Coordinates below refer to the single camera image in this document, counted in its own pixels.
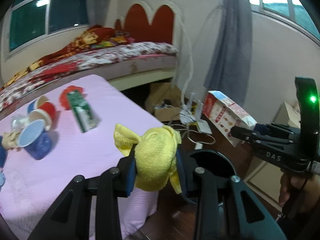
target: window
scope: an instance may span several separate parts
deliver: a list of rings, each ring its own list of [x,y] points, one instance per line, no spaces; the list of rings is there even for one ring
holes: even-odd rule
[[[9,13],[9,55],[57,31],[88,24],[86,0],[15,0]]]
[[[319,42],[316,38],[320,39],[320,34],[299,0],[250,0],[250,3],[252,10],[277,17]]]

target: human hand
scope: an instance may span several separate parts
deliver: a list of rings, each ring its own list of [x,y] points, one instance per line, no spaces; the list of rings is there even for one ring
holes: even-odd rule
[[[291,176],[286,173],[282,175],[280,180],[281,188],[279,196],[279,204],[281,207],[283,207],[284,204],[289,200],[290,189],[301,189],[304,182],[305,178]],[[311,179],[309,179],[303,191],[306,194],[299,213],[308,212],[316,205],[320,197],[320,176],[314,175]]]

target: green package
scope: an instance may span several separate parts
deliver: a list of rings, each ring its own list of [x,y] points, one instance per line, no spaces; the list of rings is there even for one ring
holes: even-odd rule
[[[82,94],[78,90],[69,92],[67,94],[67,98],[82,133],[97,127],[97,118],[95,117],[88,102],[83,98]]]

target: pink tablecloth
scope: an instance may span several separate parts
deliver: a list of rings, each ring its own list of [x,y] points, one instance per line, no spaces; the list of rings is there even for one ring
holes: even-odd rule
[[[58,103],[63,89],[81,86],[86,99],[101,119],[99,126],[82,134],[71,111]],[[28,235],[59,193],[77,174],[86,178],[99,176],[116,166],[122,154],[114,146],[116,123],[142,135],[161,123],[113,88],[103,78],[90,75],[57,88],[46,96],[57,106],[57,124],[51,136],[57,143],[52,152],[40,161],[25,150],[12,150],[4,166],[6,182],[0,192],[0,212],[20,240]],[[10,130],[15,114],[26,114],[27,105],[0,121],[0,134]],[[140,228],[147,216],[156,211],[158,192],[135,188],[129,198],[119,198],[119,215],[123,238]],[[90,236],[94,238],[91,226]]]

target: cardboard box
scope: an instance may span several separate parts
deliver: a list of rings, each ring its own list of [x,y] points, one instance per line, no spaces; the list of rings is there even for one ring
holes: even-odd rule
[[[300,128],[300,120],[300,114],[294,111],[292,106],[290,106],[288,103],[283,102],[273,122],[279,124],[288,124],[292,127]]]
[[[149,113],[154,113],[155,117],[161,122],[170,120],[179,120],[179,112],[181,105],[181,90],[171,83],[152,83],[150,85],[150,94],[145,101],[146,110]],[[170,100],[173,107],[155,109],[155,106],[161,104],[165,99]]]
[[[230,129],[240,126],[253,130],[257,123],[244,109],[220,91],[208,92],[203,113],[234,147],[241,140],[232,137]]]

